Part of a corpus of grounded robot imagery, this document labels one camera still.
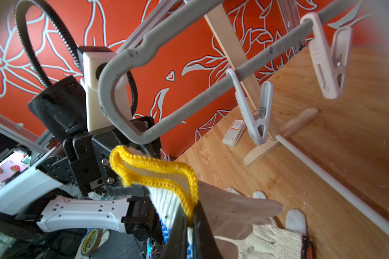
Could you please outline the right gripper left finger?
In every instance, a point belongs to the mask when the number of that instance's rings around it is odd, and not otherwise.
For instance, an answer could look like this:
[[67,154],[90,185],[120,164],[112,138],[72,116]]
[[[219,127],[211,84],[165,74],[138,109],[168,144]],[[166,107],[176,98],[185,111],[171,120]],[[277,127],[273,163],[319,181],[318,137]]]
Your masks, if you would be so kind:
[[187,259],[188,219],[181,206],[178,207],[174,224],[161,253],[161,259]]

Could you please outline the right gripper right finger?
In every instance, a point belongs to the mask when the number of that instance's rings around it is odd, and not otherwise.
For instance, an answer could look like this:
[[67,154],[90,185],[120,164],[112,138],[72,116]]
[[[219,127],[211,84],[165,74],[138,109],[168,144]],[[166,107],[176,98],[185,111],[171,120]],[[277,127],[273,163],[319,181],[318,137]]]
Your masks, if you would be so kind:
[[222,259],[201,202],[193,210],[193,258]]

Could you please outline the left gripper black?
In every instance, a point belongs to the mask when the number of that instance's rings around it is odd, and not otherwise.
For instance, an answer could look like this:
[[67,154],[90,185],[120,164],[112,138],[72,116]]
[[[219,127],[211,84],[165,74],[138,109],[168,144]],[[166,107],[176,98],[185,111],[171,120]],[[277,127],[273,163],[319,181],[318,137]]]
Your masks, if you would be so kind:
[[133,148],[153,158],[161,157],[160,138],[139,145],[109,126],[67,138],[37,168],[65,185],[74,184],[82,196],[100,187],[106,187],[112,196],[130,195],[110,165],[111,151],[117,146]]

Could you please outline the blue dotted glove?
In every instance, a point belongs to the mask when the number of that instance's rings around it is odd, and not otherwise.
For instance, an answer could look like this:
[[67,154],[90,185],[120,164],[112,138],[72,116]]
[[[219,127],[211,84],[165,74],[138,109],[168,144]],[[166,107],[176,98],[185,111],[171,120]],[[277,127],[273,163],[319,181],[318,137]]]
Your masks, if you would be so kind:
[[151,158],[126,146],[115,147],[109,162],[124,187],[147,188],[166,243],[170,240],[178,210],[183,210],[188,219],[186,258],[193,259],[193,211],[199,202],[198,180],[193,169],[178,161]]

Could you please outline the wooden drying rack stand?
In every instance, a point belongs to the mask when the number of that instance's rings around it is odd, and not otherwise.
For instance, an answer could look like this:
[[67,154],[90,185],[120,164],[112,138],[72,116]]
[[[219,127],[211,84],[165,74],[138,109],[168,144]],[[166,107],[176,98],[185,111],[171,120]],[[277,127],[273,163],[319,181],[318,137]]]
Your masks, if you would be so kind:
[[227,85],[229,88],[235,88],[237,103],[250,132],[250,136],[255,144],[261,148],[260,156],[264,156],[264,154],[266,154],[274,145],[284,145],[292,154],[312,169],[337,193],[389,236],[389,222],[384,217],[355,196],[343,184],[328,174],[327,171],[322,169],[287,140],[288,133],[296,132],[302,125],[316,116],[319,111],[317,109],[305,110],[299,116],[295,117],[294,120],[290,121],[286,125],[285,131],[282,132],[279,127],[272,127],[271,124],[273,84],[270,82],[265,82],[263,84],[262,90],[258,93],[258,104],[255,112],[251,111],[245,97],[245,94],[249,91],[241,86],[241,82],[254,75],[257,69],[280,56],[282,51],[288,49],[299,40],[304,39],[310,33],[314,33],[316,37],[316,51],[312,54],[312,59],[316,66],[321,67],[321,69],[316,70],[320,80],[319,83],[321,86],[328,83],[332,91],[328,97],[333,99],[338,98],[339,92],[341,91],[342,86],[344,86],[344,81],[342,79],[338,81],[337,76],[346,74],[346,61],[342,60],[339,63],[339,66],[335,66],[333,59],[337,58],[340,54],[343,54],[345,57],[349,56],[352,33],[348,32],[346,35],[338,38],[338,42],[335,44],[333,50],[329,51],[326,45],[322,25],[341,14],[351,3],[351,1],[334,1],[318,13],[309,13],[305,15],[302,23],[298,27],[294,28],[286,36],[272,44],[270,48],[267,48],[260,54],[254,56],[253,59],[246,60],[236,70],[231,68],[227,69],[225,80],[216,83],[215,86],[213,86],[213,90],[218,90],[222,88],[223,85]]

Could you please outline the grey clip hanger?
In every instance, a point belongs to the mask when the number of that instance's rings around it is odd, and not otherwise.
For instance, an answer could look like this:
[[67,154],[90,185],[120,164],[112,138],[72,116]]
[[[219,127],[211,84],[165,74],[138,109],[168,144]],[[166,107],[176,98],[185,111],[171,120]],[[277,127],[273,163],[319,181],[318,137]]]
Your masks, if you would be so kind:
[[[214,32],[215,40],[221,46],[222,53],[220,56],[207,55],[201,59],[193,60],[186,64],[182,73],[186,74],[191,71],[215,69],[217,70],[217,81],[210,85],[207,90],[194,97],[172,114],[161,119],[157,124],[146,131],[142,132],[138,130],[132,124],[131,120],[123,114],[120,106],[115,100],[115,91],[119,80],[132,69],[142,67],[151,62],[163,45],[178,36],[200,18],[205,18],[208,21],[211,30]],[[280,56],[295,45],[305,41],[306,37],[282,51]],[[227,69],[231,68],[236,70],[246,60],[251,60],[253,58],[254,56],[250,59],[245,56],[244,50],[231,22],[228,20],[221,1],[190,1],[184,7],[173,13],[169,18],[160,22],[159,25],[150,30],[143,37],[139,46],[120,51],[116,57],[108,62],[102,70],[98,80],[98,101],[100,109],[102,110],[103,115],[130,141],[139,145],[149,144],[181,124],[184,120],[190,118],[196,112],[209,105],[230,89],[234,88],[223,85],[222,88],[213,90],[213,86],[215,86],[216,83],[225,80],[225,72]],[[248,88],[246,84],[255,80],[255,74],[241,82],[241,86],[249,91],[245,94],[245,97],[250,109],[253,111],[256,110],[258,93],[261,90],[256,87]]]

